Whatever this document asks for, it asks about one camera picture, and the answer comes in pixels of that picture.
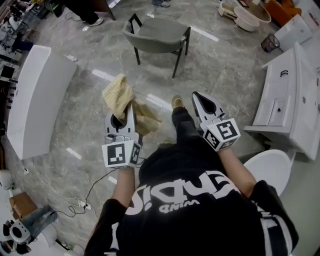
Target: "shoe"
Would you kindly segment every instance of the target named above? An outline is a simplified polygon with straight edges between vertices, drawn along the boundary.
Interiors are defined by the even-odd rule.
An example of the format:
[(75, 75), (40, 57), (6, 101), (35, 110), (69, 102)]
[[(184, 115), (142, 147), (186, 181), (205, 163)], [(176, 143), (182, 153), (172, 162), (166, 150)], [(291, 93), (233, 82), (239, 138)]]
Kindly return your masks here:
[(98, 18), (95, 23), (90, 24), (89, 26), (90, 27), (99, 26), (100, 24), (102, 24), (102, 22), (104, 22), (104, 19), (103, 18)]
[(152, 3), (152, 4), (155, 6), (161, 6), (161, 7), (165, 7), (165, 8), (170, 7), (170, 3), (167, 3), (165, 1), (163, 1), (162, 3)]
[(182, 101), (181, 96), (179, 95), (173, 96), (171, 106), (173, 110), (178, 107), (184, 108), (185, 105), (184, 105), (184, 102)]

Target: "gray marble floor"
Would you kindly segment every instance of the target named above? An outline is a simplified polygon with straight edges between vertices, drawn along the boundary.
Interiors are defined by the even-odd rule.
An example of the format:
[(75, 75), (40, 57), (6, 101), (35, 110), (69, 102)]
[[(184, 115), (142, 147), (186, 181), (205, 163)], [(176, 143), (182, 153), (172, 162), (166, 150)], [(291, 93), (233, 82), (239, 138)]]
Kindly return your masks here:
[[(152, 5), (151, 0), (121, 0), (112, 9), (116, 21), (105, 15), (102, 25), (87, 30), (81, 21), (65, 19), (67, 9), (60, 18), (51, 15), (43, 20), (37, 28), (35, 43), (75, 56), (78, 69), (60, 107), (50, 153), (26, 159), (29, 174), (24, 175), (23, 163), (5, 141), (6, 162), (16, 184), (38, 205), (49, 203), (65, 213), (69, 213), (68, 202), (78, 204), (75, 197), (85, 200), (92, 184), (108, 171), (101, 145), (104, 117), (109, 110), (102, 99), (102, 90), (119, 73), (126, 75), (134, 94), (162, 119), (158, 132), (143, 139), (142, 157), (149, 156), (164, 140), (175, 141), (171, 111), (167, 107), (173, 95), (183, 97), (186, 108), (196, 119), (191, 101), (193, 91), (220, 100), (236, 119), (242, 135), (234, 146), (239, 156), (263, 150), (263, 145), (244, 132), (243, 127), (252, 123), (262, 94), (265, 79), (262, 64), (281, 54), (280, 50), (265, 53), (260, 47), (274, 28), (263, 24), (256, 32), (246, 32), (235, 27), (232, 20), (221, 17), (213, 2), (172, 0), (170, 8), (161, 8)], [(171, 53), (141, 52), (141, 65), (137, 65), (134, 48), (122, 35), (124, 23), (133, 13), (142, 21), (163, 17), (192, 27), (189, 54), (182, 56), (174, 79), (171, 76), (176, 56)], [(149, 101), (150, 97), (160, 103)], [(76, 152), (77, 157), (67, 149)], [(60, 214), (59, 223), (55, 223), (59, 238), (85, 247), (96, 215), (99, 216), (114, 187), (108, 178), (96, 184), (88, 198), (95, 212), (88, 210), (74, 218)]]

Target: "yellow cloth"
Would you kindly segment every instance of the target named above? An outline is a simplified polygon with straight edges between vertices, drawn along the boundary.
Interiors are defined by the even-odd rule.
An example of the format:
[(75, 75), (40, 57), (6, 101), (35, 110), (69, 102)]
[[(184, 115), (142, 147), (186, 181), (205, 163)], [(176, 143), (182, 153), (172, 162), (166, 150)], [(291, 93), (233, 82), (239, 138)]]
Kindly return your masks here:
[(136, 115), (136, 132), (142, 136), (156, 132), (161, 120), (142, 101), (134, 98), (132, 87), (124, 74), (119, 74), (102, 92), (105, 103), (119, 121), (125, 119), (125, 109), (130, 101)]

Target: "white toilet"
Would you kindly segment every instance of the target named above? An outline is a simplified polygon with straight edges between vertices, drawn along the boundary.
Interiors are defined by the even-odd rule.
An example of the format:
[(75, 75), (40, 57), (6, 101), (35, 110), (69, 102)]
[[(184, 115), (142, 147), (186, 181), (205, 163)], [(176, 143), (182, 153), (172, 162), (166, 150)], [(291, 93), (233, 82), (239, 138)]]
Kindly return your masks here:
[(265, 180), (280, 196), (288, 183), (292, 161), (285, 152), (270, 149), (255, 155), (244, 166), (257, 182)]

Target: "white basin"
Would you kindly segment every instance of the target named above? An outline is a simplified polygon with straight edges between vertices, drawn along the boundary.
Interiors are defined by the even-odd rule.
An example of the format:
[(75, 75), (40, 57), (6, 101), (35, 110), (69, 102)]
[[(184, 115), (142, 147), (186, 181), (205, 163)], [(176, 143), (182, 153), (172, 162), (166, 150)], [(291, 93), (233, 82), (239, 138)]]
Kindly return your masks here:
[(266, 181), (275, 188), (279, 196), (284, 191), (291, 172), (289, 157), (278, 149), (259, 153), (249, 159), (244, 166), (251, 172), (257, 182)]
[(21, 160), (49, 152), (58, 110), (76, 68), (50, 47), (32, 47), (21, 69), (7, 127)]

